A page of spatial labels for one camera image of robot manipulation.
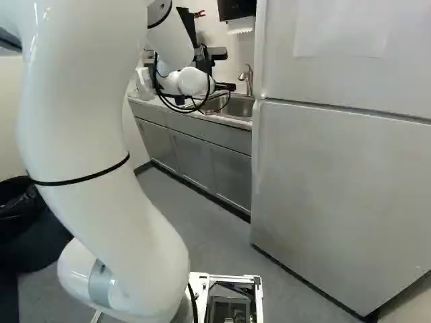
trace gray cabinet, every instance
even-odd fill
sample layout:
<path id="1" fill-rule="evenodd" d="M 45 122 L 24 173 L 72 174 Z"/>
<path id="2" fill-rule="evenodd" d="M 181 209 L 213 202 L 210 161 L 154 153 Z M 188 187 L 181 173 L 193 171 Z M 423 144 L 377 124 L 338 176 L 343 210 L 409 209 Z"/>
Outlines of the gray cabinet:
<path id="1" fill-rule="evenodd" d="M 178 170 L 175 151 L 167 128 L 136 118 L 150 157 L 163 166 Z"/>
<path id="2" fill-rule="evenodd" d="M 251 158 L 223 147 L 211 146 L 215 193 L 245 210 L 251 210 Z"/>
<path id="3" fill-rule="evenodd" d="M 250 131 L 171 113 L 167 114 L 167 127 L 163 127 L 154 123 L 162 123 L 163 118 L 150 108 L 140 111 L 152 120 L 136 118 L 155 162 L 233 207 L 251 212 L 251 157 L 247 155 L 251 150 Z"/>
<path id="4" fill-rule="evenodd" d="M 180 173 L 207 191 L 213 191 L 211 150 L 204 141 L 170 130 Z"/>

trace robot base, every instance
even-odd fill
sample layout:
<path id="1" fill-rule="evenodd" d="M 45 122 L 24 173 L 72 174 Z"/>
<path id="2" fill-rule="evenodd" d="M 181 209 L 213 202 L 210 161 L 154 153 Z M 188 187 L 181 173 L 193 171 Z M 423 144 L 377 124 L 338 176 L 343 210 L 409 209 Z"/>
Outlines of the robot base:
<path id="1" fill-rule="evenodd" d="M 190 273 L 196 300 L 197 323 L 263 323 L 263 290 L 260 276 L 222 276 Z M 189 291 L 171 323 L 194 323 Z M 97 311 L 91 323 L 103 323 Z"/>

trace floor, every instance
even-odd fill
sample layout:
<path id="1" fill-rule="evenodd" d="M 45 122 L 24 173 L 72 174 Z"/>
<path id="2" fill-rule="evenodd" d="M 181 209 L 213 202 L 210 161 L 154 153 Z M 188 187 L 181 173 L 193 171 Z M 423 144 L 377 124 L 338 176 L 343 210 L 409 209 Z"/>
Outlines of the floor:
<path id="1" fill-rule="evenodd" d="M 146 195 L 183 237 L 192 271 L 262 276 L 266 323 L 359 322 L 253 249 L 246 222 L 154 168 L 138 178 Z M 61 289 L 55 265 L 21 277 L 19 292 L 21 323 L 90 323 L 92 318 L 90 308 Z"/>

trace stainless steel refrigerator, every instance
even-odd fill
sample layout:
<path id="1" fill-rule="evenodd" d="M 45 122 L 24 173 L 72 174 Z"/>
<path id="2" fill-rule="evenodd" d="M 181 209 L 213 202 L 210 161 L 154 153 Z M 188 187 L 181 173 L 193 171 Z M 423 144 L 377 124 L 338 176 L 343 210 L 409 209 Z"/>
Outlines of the stainless steel refrigerator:
<path id="1" fill-rule="evenodd" d="M 431 269 L 431 2 L 258 0 L 252 243 L 361 316 Z"/>

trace stainless steel sink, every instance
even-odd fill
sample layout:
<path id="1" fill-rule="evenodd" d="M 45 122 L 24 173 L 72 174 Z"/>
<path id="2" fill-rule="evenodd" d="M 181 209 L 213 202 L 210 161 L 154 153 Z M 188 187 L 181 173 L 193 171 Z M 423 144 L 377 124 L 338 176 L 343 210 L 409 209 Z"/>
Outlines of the stainless steel sink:
<path id="1" fill-rule="evenodd" d="M 207 101 L 201 111 L 205 114 L 219 114 L 232 118 L 250 120 L 253 115 L 255 99 L 248 96 L 232 94 L 228 104 L 222 108 L 228 100 L 228 96 L 218 96 Z"/>

